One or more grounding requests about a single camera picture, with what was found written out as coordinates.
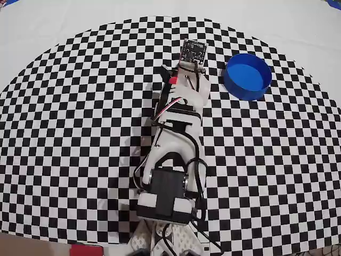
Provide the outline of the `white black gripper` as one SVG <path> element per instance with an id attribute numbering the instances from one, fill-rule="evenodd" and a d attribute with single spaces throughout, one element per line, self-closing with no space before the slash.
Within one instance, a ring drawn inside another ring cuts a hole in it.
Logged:
<path id="1" fill-rule="evenodd" d="M 210 82 L 205 74 L 205 68 L 197 61 L 192 63 L 179 61 L 172 69 L 162 65 L 160 75 L 164 85 L 156 105 L 156 113 L 162 112 L 167 105 L 178 99 L 172 105 L 173 108 L 201 114 L 210 92 Z"/>

